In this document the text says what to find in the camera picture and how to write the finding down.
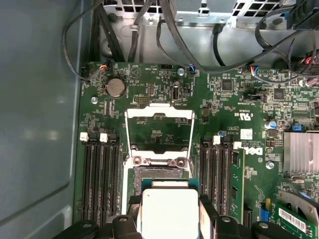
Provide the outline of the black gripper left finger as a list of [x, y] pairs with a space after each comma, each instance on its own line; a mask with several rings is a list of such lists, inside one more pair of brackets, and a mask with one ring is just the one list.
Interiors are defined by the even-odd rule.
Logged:
[[131, 196], [126, 215], [113, 217], [110, 222], [98, 226], [95, 221], [76, 222], [55, 236], [56, 239], [140, 239], [136, 221], [141, 196]]

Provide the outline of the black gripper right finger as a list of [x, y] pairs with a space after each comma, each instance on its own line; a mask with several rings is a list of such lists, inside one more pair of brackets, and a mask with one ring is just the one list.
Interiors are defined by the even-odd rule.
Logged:
[[274, 223], [255, 222], [251, 227], [234, 218], [219, 215], [206, 195], [199, 197], [199, 231], [202, 239], [296, 239]]

